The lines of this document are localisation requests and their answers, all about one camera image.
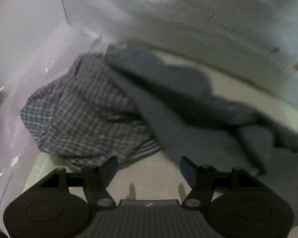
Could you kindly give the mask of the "blue denim jeans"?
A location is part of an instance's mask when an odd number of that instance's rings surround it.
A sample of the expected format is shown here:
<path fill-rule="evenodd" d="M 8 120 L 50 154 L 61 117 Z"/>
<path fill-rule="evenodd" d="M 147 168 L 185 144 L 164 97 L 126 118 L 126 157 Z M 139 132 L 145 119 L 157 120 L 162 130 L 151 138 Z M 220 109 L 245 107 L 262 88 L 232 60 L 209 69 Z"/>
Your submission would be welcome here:
<path fill-rule="evenodd" d="M 242 167 L 290 204 L 298 226 L 297 132 L 214 95 L 202 70 L 167 65 L 144 47 L 112 47 L 105 60 L 172 161 L 185 156 L 220 171 Z"/>

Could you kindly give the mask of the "green grid cutting mat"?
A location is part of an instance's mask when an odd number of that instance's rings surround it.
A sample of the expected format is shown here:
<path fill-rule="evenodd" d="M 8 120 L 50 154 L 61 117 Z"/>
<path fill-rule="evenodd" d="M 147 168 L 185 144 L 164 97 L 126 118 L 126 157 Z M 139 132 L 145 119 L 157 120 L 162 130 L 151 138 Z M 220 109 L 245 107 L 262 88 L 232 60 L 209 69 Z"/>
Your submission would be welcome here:
<path fill-rule="evenodd" d="M 176 61 L 171 61 L 170 63 L 165 64 L 180 66 Z M 223 76 L 211 75 L 208 76 L 208 79 L 211 83 L 212 80 L 215 80 L 219 90 L 226 94 L 232 94 L 238 89 L 238 84 L 236 82 Z M 271 119 L 298 133 L 298 111 L 252 90 L 243 89 L 242 93 L 247 96 L 251 102 L 259 102 L 259 108 L 255 108 L 256 110 L 263 112 Z M 160 146 L 160 151 L 152 155 L 137 158 L 125 164 L 120 164 L 122 170 L 118 176 L 117 185 L 118 187 L 122 187 L 124 183 L 133 182 L 139 196 L 142 198 L 147 198 L 149 196 L 156 198 L 170 198 L 176 195 L 176 186 L 178 182 L 181 181 L 178 165 L 179 163 L 172 161 Z"/>

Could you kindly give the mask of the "blue checked shirt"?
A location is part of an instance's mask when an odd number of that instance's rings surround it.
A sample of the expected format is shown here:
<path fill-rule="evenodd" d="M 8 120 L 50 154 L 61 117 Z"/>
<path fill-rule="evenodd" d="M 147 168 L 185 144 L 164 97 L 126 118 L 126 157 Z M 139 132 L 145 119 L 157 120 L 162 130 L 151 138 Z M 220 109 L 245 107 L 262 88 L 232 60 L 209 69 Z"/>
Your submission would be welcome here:
<path fill-rule="evenodd" d="M 29 97 L 20 118 L 41 152 L 74 169 L 113 156 L 125 164 L 160 151 L 132 100 L 113 83 L 102 54 L 78 56 L 65 75 Z"/>

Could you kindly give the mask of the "clear plastic bag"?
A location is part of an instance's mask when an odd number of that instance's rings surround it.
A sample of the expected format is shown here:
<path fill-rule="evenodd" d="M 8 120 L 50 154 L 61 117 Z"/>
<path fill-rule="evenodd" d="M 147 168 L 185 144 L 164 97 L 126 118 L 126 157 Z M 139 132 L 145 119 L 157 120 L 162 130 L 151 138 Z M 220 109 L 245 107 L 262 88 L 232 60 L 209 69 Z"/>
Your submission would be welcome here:
<path fill-rule="evenodd" d="M 34 138 L 19 113 L 39 88 L 64 75 L 82 53 L 92 51 L 102 34 L 85 27 L 60 25 L 44 45 L 17 64 L 13 80 L 0 90 L 0 229 L 3 213 L 23 191 L 39 155 Z"/>

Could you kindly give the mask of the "pale carrot print sheet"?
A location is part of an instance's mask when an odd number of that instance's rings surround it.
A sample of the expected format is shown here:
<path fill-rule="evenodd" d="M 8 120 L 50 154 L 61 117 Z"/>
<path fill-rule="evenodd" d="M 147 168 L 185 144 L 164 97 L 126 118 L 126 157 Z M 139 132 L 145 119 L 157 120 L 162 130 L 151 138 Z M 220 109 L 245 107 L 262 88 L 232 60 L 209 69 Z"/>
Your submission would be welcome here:
<path fill-rule="evenodd" d="M 62 0 L 70 25 L 237 75 L 298 108 L 298 0 Z"/>

